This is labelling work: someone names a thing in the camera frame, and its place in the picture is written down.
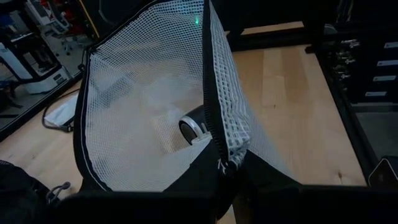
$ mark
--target mesh bag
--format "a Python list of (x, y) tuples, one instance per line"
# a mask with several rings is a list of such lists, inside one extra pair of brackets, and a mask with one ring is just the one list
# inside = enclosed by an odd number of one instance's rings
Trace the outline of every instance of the mesh bag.
[[(152, 1), (92, 46), (87, 62), (75, 156), (101, 189), (159, 192), (181, 178), (196, 186), (203, 179), (189, 176), (237, 170), (247, 150), (289, 174), (248, 106), (209, 1)], [(200, 105), (209, 132), (189, 145), (178, 120)]]

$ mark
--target white mesh net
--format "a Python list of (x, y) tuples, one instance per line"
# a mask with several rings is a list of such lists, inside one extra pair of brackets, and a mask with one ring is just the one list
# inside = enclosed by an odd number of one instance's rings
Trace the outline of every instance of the white mesh net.
[[(155, 4), (90, 55), (85, 159), (112, 190), (165, 190), (211, 139), (190, 146), (178, 128), (184, 114), (203, 104), (203, 2)], [(287, 173), (247, 105), (212, 7), (211, 38), (225, 137), (235, 152), (230, 159), (249, 147)]]

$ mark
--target black bag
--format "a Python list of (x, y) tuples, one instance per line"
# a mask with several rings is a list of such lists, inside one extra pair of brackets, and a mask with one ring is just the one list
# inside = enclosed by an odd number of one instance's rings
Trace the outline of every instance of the black bag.
[(20, 167), (0, 160), (0, 223), (42, 223), (49, 192)]

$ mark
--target wooden floor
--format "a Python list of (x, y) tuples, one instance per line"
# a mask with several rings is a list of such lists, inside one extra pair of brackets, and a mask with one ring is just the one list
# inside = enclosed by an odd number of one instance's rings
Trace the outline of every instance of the wooden floor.
[[(317, 59), (304, 48), (234, 53), (244, 92), (299, 182), (364, 185)], [(41, 115), (0, 143), (0, 159), (22, 167), (50, 188), (71, 182), (64, 197), (81, 185), (72, 134), (43, 128)]]

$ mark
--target round speaker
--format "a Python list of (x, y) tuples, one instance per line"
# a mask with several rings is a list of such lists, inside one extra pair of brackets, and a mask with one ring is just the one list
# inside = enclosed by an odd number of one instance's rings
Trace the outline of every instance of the round speaker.
[(205, 112), (203, 105), (191, 110), (191, 112), (184, 115), (178, 122), (180, 131), (185, 140), (192, 145), (192, 140), (200, 137), (206, 133), (205, 128)]

